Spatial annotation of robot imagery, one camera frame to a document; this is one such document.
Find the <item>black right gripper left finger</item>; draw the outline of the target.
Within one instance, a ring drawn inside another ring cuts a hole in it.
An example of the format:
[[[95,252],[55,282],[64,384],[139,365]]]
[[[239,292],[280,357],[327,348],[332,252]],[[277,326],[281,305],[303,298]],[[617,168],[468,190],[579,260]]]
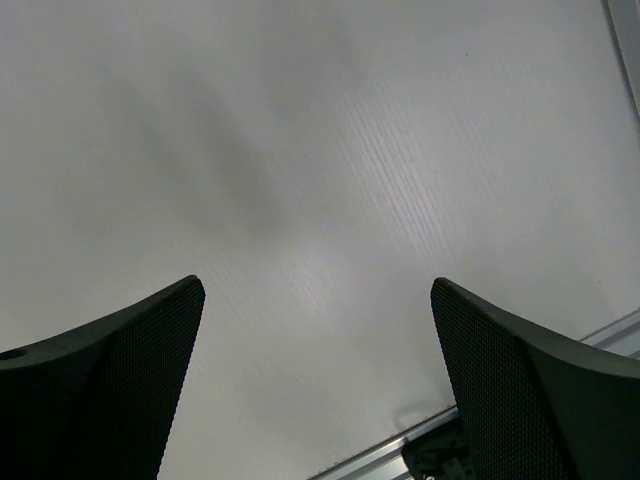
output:
[[[200,326],[194,275],[1,355],[4,479],[154,479]]]

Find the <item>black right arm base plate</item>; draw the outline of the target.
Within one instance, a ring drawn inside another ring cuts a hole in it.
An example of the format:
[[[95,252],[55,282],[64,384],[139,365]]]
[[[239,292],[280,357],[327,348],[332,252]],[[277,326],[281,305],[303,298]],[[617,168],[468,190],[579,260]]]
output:
[[[475,479],[462,422],[455,418],[407,443],[402,458],[413,479]]]

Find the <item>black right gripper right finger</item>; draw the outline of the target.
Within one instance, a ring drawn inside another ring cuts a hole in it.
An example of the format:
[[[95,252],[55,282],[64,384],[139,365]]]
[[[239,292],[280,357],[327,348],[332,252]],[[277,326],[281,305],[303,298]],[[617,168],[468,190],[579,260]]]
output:
[[[480,479],[636,479],[639,362],[507,312],[446,278],[431,308]]]

